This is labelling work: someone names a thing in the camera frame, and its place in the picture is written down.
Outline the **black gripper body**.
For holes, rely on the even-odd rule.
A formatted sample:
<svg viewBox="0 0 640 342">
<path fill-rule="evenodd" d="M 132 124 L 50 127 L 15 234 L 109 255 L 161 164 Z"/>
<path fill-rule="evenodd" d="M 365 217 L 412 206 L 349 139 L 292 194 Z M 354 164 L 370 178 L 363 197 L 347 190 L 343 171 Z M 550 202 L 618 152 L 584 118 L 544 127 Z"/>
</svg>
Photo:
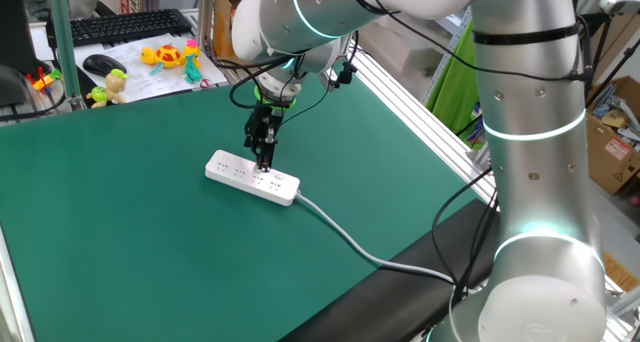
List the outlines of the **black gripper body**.
<svg viewBox="0 0 640 342">
<path fill-rule="evenodd" d="M 252 113 L 252 124 L 255 129 L 272 126 L 279 129 L 284 119 L 284 109 L 270 105 L 261 105 Z"/>
</svg>

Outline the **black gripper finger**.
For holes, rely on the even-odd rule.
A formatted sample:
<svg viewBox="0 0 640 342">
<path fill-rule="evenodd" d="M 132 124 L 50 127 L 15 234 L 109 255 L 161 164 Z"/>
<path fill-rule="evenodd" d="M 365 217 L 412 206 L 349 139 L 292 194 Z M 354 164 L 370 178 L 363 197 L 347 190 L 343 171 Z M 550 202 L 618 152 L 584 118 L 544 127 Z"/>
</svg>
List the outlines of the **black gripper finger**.
<svg viewBox="0 0 640 342">
<path fill-rule="evenodd" d="M 278 143 L 276 133 L 274 127 L 267 127 L 265 132 L 257 137 L 257 167 L 263 172 L 269 172 L 272 168 L 275 146 Z"/>
<path fill-rule="evenodd" d="M 260 142 L 260 120 L 250 117 L 245 124 L 244 130 L 244 146 L 251 149 L 257 148 Z"/>
</svg>

